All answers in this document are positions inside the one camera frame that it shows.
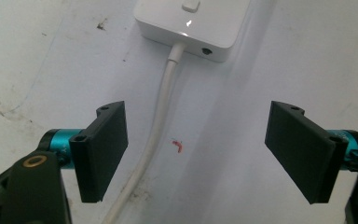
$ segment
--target white power adapter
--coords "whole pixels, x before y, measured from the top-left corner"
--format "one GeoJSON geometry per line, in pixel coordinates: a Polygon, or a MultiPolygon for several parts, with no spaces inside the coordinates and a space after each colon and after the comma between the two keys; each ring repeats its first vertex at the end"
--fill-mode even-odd
{"type": "Polygon", "coordinates": [[[134,16],[144,37],[224,62],[232,49],[250,0],[139,0],[134,16]]]}

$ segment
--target red mark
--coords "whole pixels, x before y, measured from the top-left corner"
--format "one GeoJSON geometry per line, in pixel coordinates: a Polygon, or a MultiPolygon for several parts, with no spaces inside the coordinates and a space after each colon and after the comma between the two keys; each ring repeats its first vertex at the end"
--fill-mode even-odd
{"type": "Polygon", "coordinates": [[[178,141],[176,141],[176,140],[173,140],[172,143],[178,147],[178,153],[181,153],[181,152],[182,152],[182,148],[183,148],[182,142],[178,142],[178,141]]]}

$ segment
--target white cable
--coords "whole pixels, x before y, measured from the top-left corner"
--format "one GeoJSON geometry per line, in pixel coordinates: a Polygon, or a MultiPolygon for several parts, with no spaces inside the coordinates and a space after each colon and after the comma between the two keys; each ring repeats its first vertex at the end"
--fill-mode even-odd
{"type": "Polygon", "coordinates": [[[158,146],[159,139],[161,137],[162,129],[164,128],[165,119],[168,112],[175,67],[179,63],[185,48],[186,45],[183,43],[175,43],[172,47],[170,56],[168,57],[167,65],[165,67],[164,76],[162,77],[161,85],[159,87],[157,108],[152,124],[152,130],[147,140],[144,153],[142,154],[141,159],[138,161],[138,164],[136,165],[136,168],[133,171],[126,186],[120,192],[116,201],[113,203],[108,214],[104,218],[103,224],[113,224],[116,222],[118,216],[121,213],[121,210],[131,196],[135,187],[138,185],[139,180],[144,175],[147,166],[153,158],[153,155],[158,146]]]}

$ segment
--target charging cable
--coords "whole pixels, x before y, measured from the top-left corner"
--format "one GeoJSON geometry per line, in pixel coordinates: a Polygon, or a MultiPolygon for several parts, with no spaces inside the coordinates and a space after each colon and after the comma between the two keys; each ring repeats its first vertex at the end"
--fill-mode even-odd
{"type": "Polygon", "coordinates": [[[141,159],[138,161],[135,170],[133,171],[129,181],[127,182],[124,189],[117,196],[116,201],[113,203],[108,214],[103,220],[103,224],[114,224],[120,215],[124,205],[127,200],[130,198],[133,190],[138,185],[139,180],[144,175],[150,161],[153,158],[153,155],[158,146],[158,142],[161,138],[161,133],[164,128],[165,119],[167,117],[169,102],[170,102],[170,93],[173,84],[173,75],[175,67],[179,64],[179,61],[182,57],[183,52],[185,51],[186,45],[184,43],[178,42],[172,46],[170,55],[168,56],[167,65],[165,67],[164,76],[161,80],[161,85],[159,87],[159,95],[157,101],[157,108],[155,116],[153,119],[152,130],[147,139],[147,144],[142,154],[141,159]]]}

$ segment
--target white table surface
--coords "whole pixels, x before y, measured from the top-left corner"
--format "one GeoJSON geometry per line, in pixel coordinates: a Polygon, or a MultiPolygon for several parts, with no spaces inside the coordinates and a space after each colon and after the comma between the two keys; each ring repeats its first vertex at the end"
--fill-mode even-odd
{"type": "MultiPolygon", "coordinates": [[[[0,173],[49,129],[86,128],[100,105],[126,102],[130,144],[103,202],[81,203],[62,171],[76,224],[101,223],[151,127],[170,48],[141,37],[135,3],[0,1],[0,173]]],[[[165,134],[119,223],[344,222],[356,174],[309,205],[264,138],[271,100],[358,131],[358,0],[254,0],[234,48],[225,63],[184,55],[165,134]]]]}

